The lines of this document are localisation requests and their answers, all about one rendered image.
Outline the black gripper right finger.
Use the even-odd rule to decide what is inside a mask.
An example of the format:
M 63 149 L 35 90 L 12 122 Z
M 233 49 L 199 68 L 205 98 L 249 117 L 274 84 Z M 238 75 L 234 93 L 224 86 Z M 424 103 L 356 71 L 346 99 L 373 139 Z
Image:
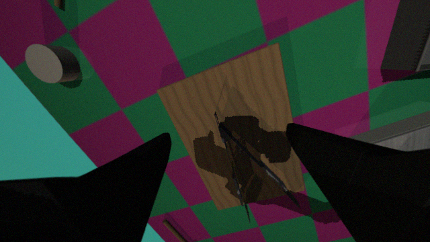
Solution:
M 356 242 L 403 242 L 430 211 L 430 149 L 399 151 L 295 123 L 286 136 Z

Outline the brown flat spatula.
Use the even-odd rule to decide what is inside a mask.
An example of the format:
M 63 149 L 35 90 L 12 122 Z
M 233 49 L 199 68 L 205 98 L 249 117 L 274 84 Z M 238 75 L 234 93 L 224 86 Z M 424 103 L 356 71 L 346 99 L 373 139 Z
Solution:
M 62 9 L 63 0 L 54 0 L 54 5 Z

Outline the brown wooden board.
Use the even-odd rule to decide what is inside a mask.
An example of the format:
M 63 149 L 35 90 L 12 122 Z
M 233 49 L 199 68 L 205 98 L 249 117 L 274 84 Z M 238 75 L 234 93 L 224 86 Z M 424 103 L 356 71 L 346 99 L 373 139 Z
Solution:
M 300 160 L 286 136 L 293 119 L 278 42 L 157 93 L 218 210 L 241 205 L 230 161 L 243 204 L 286 195 L 233 140 L 226 141 L 227 154 L 218 122 L 289 192 L 305 190 Z

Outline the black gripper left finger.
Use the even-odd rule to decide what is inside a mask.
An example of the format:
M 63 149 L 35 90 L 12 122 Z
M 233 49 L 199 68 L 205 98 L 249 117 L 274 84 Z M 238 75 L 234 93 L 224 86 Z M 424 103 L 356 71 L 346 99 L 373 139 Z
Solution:
M 0 225 L 59 223 L 76 242 L 141 242 L 170 150 L 166 132 L 79 177 L 0 181 Z

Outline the grey cylinder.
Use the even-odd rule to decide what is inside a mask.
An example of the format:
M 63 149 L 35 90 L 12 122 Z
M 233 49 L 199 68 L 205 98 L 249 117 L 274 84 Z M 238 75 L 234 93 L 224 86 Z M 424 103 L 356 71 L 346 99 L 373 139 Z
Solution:
M 47 83 L 73 81 L 80 73 L 77 58 L 63 46 L 31 44 L 26 50 L 26 64 L 39 80 Z

